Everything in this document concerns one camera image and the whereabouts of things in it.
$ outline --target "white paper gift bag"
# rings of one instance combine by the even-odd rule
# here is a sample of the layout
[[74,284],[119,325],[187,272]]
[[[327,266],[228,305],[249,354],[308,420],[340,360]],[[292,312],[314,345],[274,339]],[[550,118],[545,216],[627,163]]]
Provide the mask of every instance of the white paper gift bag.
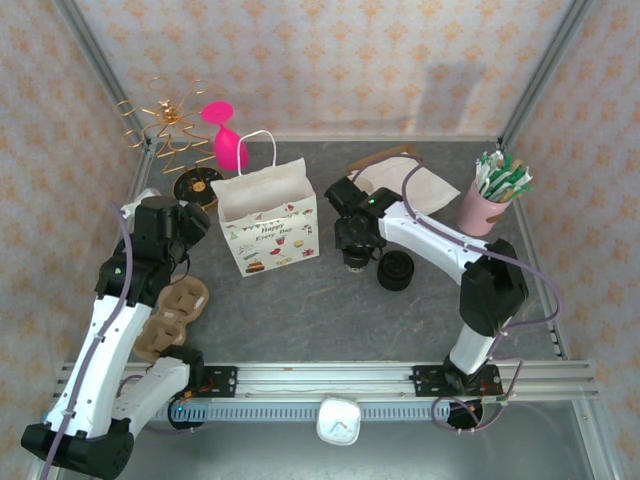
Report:
[[[240,142],[266,133],[273,143],[273,164],[254,173],[240,172]],[[220,227],[243,277],[317,257],[318,206],[304,158],[276,165],[276,143],[266,130],[238,142],[238,176],[211,182],[218,197]]]

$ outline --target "pink wine glass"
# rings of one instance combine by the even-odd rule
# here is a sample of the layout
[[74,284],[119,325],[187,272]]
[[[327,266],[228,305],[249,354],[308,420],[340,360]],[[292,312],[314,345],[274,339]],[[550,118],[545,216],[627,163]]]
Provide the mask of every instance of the pink wine glass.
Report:
[[[218,159],[220,168],[227,172],[238,171],[237,149],[240,135],[224,126],[224,123],[231,120],[233,116],[233,105],[227,102],[213,102],[204,107],[200,115],[206,123],[220,125],[220,130],[213,141],[213,153]],[[240,167],[244,168],[248,163],[249,152],[243,143],[240,145]]]

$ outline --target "gift bag handle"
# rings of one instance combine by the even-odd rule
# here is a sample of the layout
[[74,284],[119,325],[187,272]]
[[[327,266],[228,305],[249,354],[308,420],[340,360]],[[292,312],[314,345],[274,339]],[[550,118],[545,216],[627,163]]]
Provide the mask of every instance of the gift bag handle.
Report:
[[236,149],[236,156],[238,158],[238,176],[242,176],[242,172],[240,171],[241,166],[240,166],[240,145],[242,144],[242,140],[244,140],[245,138],[249,138],[249,137],[253,137],[255,135],[258,135],[260,133],[266,133],[267,135],[269,135],[271,137],[271,143],[273,144],[273,164],[271,165],[272,167],[276,166],[276,139],[273,138],[273,135],[271,135],[271,132],[268,132],[267,130],[256,130],[253,133],[247,133],[244,137],[242,137],[240,140],[238,140],[238,148]]

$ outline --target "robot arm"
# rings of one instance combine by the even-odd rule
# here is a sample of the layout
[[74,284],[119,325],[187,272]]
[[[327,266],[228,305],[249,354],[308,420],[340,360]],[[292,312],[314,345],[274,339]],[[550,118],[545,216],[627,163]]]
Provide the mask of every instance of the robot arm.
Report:
[[471,252],[466,246],[515,258],[513,247],[504,240],[487,245],[417,213],[421,220],[460,239],[464,246],[453,244],[415,222],[397,193],[381,188],[367,195],[347,177],[334,183],[325,197],[341,216],[335,224],[336,247],[342,250],[350,270],[364,268],[375,249],[393,242],[433,263],[460,285],[464,326],[444,367],[446,380],[457,393],[473,390],[496,335],[529,292],[519,268]]
[[[134,202],[131,235],[133,270],[126,304],[109,328],[100,335],[122,292],[127,268],[124,242],[100,269],[97,298],[89,331],[62,396],[41,424],[29,425],[21,444],[46,458],[63,418],[73,415],[62,432],[54,465],[93,475],[116,478],[126,465],[133,441],[151,416],[173,395],[185,388],[199,388],[204,378],[202,354],[172,346],[147,375],[116,400],[116,392],[136,337],[149,318],[160,291],[169,285],[175,267],[187,259],[188,250],[206,234],[210,221],[195,204],[149,196]],[[92,347],[100,338],[97,348]],[[94,348],[86,371],[82,364]],[[71,391],[80,381],[75,405]]]

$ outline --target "patterned wallpaper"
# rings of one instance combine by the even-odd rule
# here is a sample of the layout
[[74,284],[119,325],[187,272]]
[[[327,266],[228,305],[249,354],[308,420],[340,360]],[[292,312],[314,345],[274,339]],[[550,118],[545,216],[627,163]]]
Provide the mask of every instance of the patterned wallpaper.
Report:
[[50,0],[0,2],[0,477],[49,405],[91,315],[137,154]]
[[161,100],[156,75],[174,98],[203,77],[211,94],[192,105],[230,101],[244,133],[497,136],[571,1],[79,4],[142,106]]
[[536,178],[526,198],[539,253],[562,287],[564,328],[640,472],[640,8],[603,0],[524,128],[515,153]]

